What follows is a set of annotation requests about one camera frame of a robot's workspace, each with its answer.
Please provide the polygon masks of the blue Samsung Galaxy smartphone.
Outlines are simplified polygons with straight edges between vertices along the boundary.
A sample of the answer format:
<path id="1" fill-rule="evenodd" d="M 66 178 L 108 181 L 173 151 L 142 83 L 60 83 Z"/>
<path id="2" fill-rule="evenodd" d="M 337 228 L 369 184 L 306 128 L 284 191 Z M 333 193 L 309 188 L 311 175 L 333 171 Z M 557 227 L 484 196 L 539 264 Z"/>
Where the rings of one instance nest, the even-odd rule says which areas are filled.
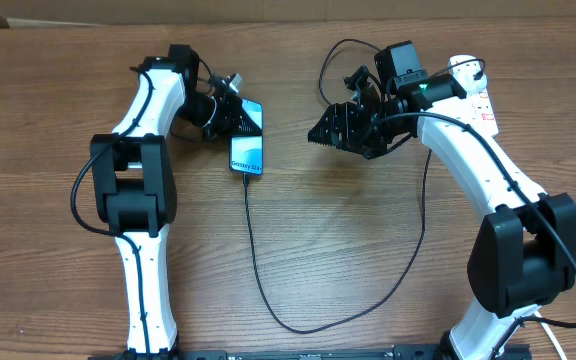
<path id="1" fill-rule="evenodd" d="M 230 169 L 234 172 L 263 174 L 263 135 L 233 136 L 230 141 Z"/>

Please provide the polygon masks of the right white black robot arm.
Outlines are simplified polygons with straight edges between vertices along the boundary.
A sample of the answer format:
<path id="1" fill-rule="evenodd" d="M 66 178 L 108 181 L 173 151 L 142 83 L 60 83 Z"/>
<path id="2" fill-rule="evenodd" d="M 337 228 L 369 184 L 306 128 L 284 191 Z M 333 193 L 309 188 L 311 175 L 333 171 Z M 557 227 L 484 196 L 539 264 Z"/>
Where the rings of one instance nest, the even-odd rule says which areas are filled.
<path id="1" fill-rule="evenodd" d="M 473 206 L 480 228 L 467 263 L 473 299 L 431 345 L 397 345 L 396 359 L 527 359 L 511 337 L 576 284 L 576 204 L 551 195 L 497 143 L 485 63 L 455 55 L 427 72 L 414 45 L 375 54 L 375 69 L 345 79 L 353 97 L 330 104 L 308 140 L 367 159 L 411 138 L 436 155 Z"/>

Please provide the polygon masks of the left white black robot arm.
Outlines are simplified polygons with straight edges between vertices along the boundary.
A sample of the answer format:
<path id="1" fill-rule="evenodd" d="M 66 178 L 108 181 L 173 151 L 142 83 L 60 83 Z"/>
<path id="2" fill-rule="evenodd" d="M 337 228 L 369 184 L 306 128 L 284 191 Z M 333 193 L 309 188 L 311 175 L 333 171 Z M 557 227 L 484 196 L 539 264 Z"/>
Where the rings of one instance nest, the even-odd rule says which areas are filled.
<path id="1" fill-rule="evenodd" d="M 263 107 L 239 95 L 239 74 L 210 75 L 201 92 L 204 63 L 188 45 L 149 56 L 135 71 L 138 90 L 111 132 L 96 134 L 82 172 L 93 178 L 101 234 L 118 247 L 127 290 L 129 335 L 122 359 L 179 359 L 178 329 L 170 304 L 167 240 L 177 214 L 177 190 L 167 140 L 176 119 L 190 122 L 202 140 L 226 139 L 229 167 L 263 173 Z"/>

